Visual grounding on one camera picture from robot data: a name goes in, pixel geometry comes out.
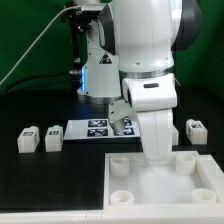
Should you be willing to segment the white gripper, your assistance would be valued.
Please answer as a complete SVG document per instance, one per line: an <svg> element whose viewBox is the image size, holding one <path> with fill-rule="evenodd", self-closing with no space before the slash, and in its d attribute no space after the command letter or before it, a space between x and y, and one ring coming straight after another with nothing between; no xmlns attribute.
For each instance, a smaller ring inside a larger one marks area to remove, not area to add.
<svg viewBox="0 0 224 224"><path fill-rule="evenodd" d="M108 120L115 134L122 135L124 118L135 120L140 131L145 157L163 160L172 152L173 112L177 106L173 73L164 76L122 81L125 100L109 105Z"/></svg>

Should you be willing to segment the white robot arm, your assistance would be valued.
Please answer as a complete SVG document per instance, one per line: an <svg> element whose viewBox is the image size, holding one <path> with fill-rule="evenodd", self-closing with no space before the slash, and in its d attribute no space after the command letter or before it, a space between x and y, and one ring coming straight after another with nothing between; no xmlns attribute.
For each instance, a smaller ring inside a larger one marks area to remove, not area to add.
<svg viewBox="0 0 224 224"><path fill-rule="evenodd" d="M113 131L124 119L138 123L145 157L172 151L172 109L177 106L173 53L188 48L201 30L196 0L75 0L87 31L84 83L78 94L109 104Z"/></svg>

